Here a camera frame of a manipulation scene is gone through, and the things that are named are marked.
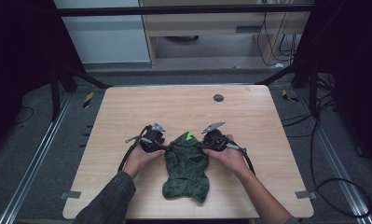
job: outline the gray sleeve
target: gray sleeve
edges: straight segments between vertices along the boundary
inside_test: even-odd
[[[78,213],[73,223],[124,223],[135,191],[132,178],[125,172],[119,172],[92,202]]]
[[[299,221],[295,217],[290,217],[284,224],[299,224]]]

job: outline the aluminum rail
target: aluminum rail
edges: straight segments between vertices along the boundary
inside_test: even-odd
[[[59,8],[37,10],[37,15],[60,17],[86,16],[130,16],[159,14],[199,14],[199,13],[242,13],[242,12],[299,12],[330,9],[334,5],[275,4],[275,5],[216,5],[216,6],[173,6],[173,7],[98,7]]]
[[[11,224],[14,222],[23,201],[25,200],[26,195],[29,192],[32,184],[34,183],[34,178],[37,175],[38,170],[40,169],[41,164],[43,163],[44,158],[49,150],[49,147],[54,139],[56,132],[58,131],[63,117],[69,108],[69,103],[72,95],[66,94],[66,98],[62,102],[62,110],[58,118],[52,121],[48,127],[48,130],[43,137],[43,140],[40,143],[34,157],[26,170],[22,181],[18,185],[15,193],[13,194],[11,201],[7,205],[5,211],[0,216],[0,224]]]
[[[308,107],[307,96],[305,95],[305,93],[303,91],[297,91],[297,94],[300,98],[301,103],[304,105],[305,109],[308,112],[310,112],[310,109]],[[315,124],[315,120],[313,118],[310,118],[310,121],[312,122],[313,125]],[[345,165],[343,164],[338,154],[336,153],[327,134],[324,131],[324,127],[322,126],[323,125],[321,125],[317,129],[316,133],[319,139],[321,140],[322,149],[331,166],[331,170],[333,171],[335,177],[344,178],[351,181],[351,175],[349,174]],[[349,206],[351,207],[352,212],[357,216],[365,214],[368,211],[368,208],[359,190],[355,186],[351,186],[342,182],[339,182],[339,185],[348,201]],[[357,218],[357,221],[360,224],[372,224],[372,216],[369,215],[368,217]]]

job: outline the white cabinet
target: white cabinet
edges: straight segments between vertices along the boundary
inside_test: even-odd
[[[137,0],[54,0],[57,8],[138,7]],[[82,63],[149,63],[141,16],[63,18]]]

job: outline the metal bracket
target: metal bracket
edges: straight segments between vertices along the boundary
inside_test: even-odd
[[[310,198],[311,200],[313,200],[313,199],[317,198],[317,193],[316,192],[307,192],[306,190],[296,191],[296,197],[298,199]]]
[[[221,122],[209,124],[209,126],[207,128],[205,128],[200,133],[209,133],[209,132],[213,131],[214,129],[216,129],[216,128],[222,126],[222,125],[224,125],[225,123],[226,123],[225,121],[221,121]]]
[[[166,132],[166,129],[162,128],[159,124],[154,123],[151,130],[159,131],[159,132]]]
[[[67,192],[61,192],[60,199],[68,199],[68,198],[75,198],[79,199],[81,195],[80,191],[67,191]]]

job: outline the floor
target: floor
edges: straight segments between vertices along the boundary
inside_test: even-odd
[[[277,57],[288,60],[285,50],[291,46],[291,38],[285,38],[281,52]],[[121,71],[90,72],[90,74],[106,83],[115,85],[170,85],[170,84],[219,84],[219,83],[249,83],[253,84],[275,74],[289,62],[266,65],[259,55],[259,50],[250,35],[239,36],[200,36],[192,41],[189,37],[168,37],[159,41],[158,59],[154,67],[129,67]],[[269,88],[281,119],[286,119],[308,113],[308,108],[302,104],[307,89],[293,90],[289,85],[291,75],[272,84]],[[73,182],[79,160],[82,157],[83,146],[88,142],[90,125],[93,123],[104,90],[97,90],[89,83],[78,79],[76,94],[72,94],[69,109],[61,128],[50,143],[45,159],[39,164],[29,193],[21,207],[16,209],[17,220],[23,223],[63,223],[61,210],[64,200],[59,199],[61,192],[67,191]],[[300,100],[299,104],[282,98],[282,90],[287,90],[290,97]],[[85,96],[94,91],[88,109],[83,109]],[[319,96],[326,95],[325,90],[319,91]],[[62,99],[67,94],[62,91]],[[1,144],[0,153],[0,216],[5,210],[13,192],[22,181],[30,161],[34,159],[36,149],[50,124],[49,87],[45,86],[28,93],[24,97],[25,107],[17,117],[20,123],[14,125]],[[310,179],[309,138],[299,137],[310,133],[312,120],[307,119],[300,125],[285,128],[289,143],[295,154],[296,162],[307,189],[313,190]],[[330,145],[336,153],[351,178],[359,183],[372,198],[372,162],[360,158],[355,151],[354,141],[343,124],[335,106],[331,105],[322,112],[322,128],[316,135],[313,152],[316,178],[318,180],[336,176],[336,168],[332,162],[330,151],[326,150],[324,135],[329,136]],[[343,186],[332,186],[327,194],[338,206],[348,204],[349,198],[338,196],[343,192]],[[372,223],[372,219],[356,219],[341,215],[327,206],[322,200],[312,201],[315,215],[306,218],[302,223]]]

